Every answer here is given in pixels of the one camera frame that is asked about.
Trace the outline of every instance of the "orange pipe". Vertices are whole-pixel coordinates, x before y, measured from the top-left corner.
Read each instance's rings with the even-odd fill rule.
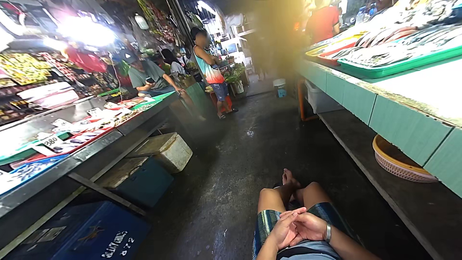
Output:
[[[304,106],[303,106],[303,91],[302,91],[302,84],[304,85],[305,84],[305,79],[304,78],[301,78],[298,83],[297,83],[297,91],[298,91],[298,106],[300,107],[300,119],[303,121],[303,122],[306,122],[306,121],[310,121],[310,120],[313,120],[313,119],[317,119],[319,118],[318,115],[313,115],[311,117],[308,117],[308,118],[305,118],[305,109],[304,109]]]

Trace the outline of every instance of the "white vehicle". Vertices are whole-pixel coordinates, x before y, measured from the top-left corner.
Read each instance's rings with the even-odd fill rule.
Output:
[[[227,41],[221,42],[221,47],[226,49],[229,56],[234,57],[235,63],[242,63],[247,69],[252,68],[252,57],[250,56],[250,50],[247,46],[247,40],[242,37],[235,37]]]

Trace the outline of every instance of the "bare foot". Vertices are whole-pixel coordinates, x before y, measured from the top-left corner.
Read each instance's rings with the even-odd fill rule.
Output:
[[[288,169],[284,169],[282,174],[282,185],[285,185],[288,182],[293,182],[297,188],[300,188],[300,183],[293,177],[292,172]]]

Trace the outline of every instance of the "colorful tank top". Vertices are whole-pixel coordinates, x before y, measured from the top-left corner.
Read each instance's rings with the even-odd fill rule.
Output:
[[[209,84],[223,83],[225,81],[225,78],[223,77],[219,69],[212,68],[212,66],[205,62],[202,58],[198,57],[195,51],[194,56],[196,57],[197,64],[201,68],[201,71]]]

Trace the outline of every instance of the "silver bracelet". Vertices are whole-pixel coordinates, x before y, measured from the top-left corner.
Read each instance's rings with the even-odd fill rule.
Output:
[[[327,223],[327,229],[326,229],[326,242],[330,242],[330,223]]]

